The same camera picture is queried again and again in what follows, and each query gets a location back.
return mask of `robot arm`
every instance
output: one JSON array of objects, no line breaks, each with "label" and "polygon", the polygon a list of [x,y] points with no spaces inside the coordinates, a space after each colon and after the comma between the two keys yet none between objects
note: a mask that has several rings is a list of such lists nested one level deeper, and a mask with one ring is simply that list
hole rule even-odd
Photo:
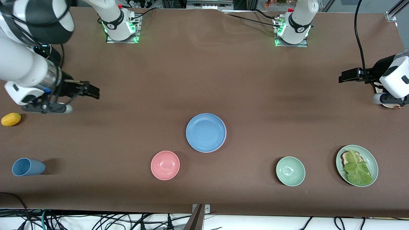
[{"label": "robot arm", "polygon": [[[115,0],[85,1],[97,11],[111,39],[121,41],[135,33],[129,27],[134,13]],[[58,67],[60,56],[50,45],[67,42],[74,32],[68,8],[65,0],[0,0],[0,79],[7,81],[7,93],[24,111],[69,113],[69,103],[77,96],[99,99],[98,88],[74,81]],[[71,99],[57,103],[61,96]]]},{"label": "robot arm", "polygon": [[280,15],[284,23],[277,35],[289,44],[299,44],[307,37],[318,9],[317,0],[298,0],[293,12]]},{"label": "robot arm", "polygon": [[366,69],[368,79],[362,68],[343,71],[339,83],[346,81],[369,81],[383,85],[383,92],[372,96],[375,104],[409,104],[409,49],[380,59],[372,68]]}]

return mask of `green led light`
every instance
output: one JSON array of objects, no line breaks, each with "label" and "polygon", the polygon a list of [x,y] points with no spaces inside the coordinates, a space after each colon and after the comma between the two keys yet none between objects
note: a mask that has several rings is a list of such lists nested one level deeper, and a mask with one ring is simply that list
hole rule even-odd
[{"label": "green led light", "polygon": [[133,30],[135,30],[134,28],[131,29],[131,25],[129,23],[126,23],[126,26],[128,26],[129,32],[133,33]]},{"label": "green led light", "polygon": [[103,26],[103,30],[105,31],[105,33],[108,34],[108,32],[106,31],[105,25],[102,24],[102,26]]}]

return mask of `blue cup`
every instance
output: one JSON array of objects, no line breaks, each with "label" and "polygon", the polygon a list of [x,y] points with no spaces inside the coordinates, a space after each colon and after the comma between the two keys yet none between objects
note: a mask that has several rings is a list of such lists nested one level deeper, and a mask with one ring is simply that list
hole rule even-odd
[{"label": "blue cup", "polygon": [[44,172],[45,164],[38,160],[20,158],[11,169],[15,176],[33,176]]}]

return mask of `yellow fruit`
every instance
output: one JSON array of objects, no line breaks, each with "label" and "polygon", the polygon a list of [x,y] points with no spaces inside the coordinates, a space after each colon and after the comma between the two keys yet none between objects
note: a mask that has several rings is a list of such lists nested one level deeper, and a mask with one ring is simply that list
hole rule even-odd
[{"label": "yellow fruit", "polygon": [[13,126],[21,120],[21,115],[18,113],[9,113],[1,119],[1,124],[4,126]]}]

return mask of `green plate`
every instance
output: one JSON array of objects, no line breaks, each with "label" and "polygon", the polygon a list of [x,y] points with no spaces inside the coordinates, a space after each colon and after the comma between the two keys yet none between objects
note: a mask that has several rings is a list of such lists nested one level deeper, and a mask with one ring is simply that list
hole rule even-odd
[{"label": "green plate", "polygon": [[306,177],[303,163],[292,156],[281,158],[277,163],[276,173],[279,180],[287,186],[300,185]]},{"label": "green plate", "polygon": [[[348,152],[349,150],[355,150],[357,151],[360,156],[364,159],[364,161],[366,162],[366,166],[369,169],[369,172],[371,173],[372,176],[372,183],[370,183],[369,185],[365,185],[365,186],[361,186],[361,185],[355,185],[351,182],[349,182],[347,180],[346,177],[346,172],[344,170],[344,166],[342,165],[342,158],[341,155],[345,152]],[[337,154],[337,158],[335,159],[335,164],[337,166],[337,170],[339,172],[339,174],[341,175],[341,177],[348,183],[357,186],[357,187],[366,187],[366,186],[370,186],[371,184],[373,184],[376,180],[376,178],[378,178],[378,163],[375,160],[375,157],[373,157],[373,155],[364,147],[358,146],[358,145],[347,145],[345,147],[343,147]]]}]

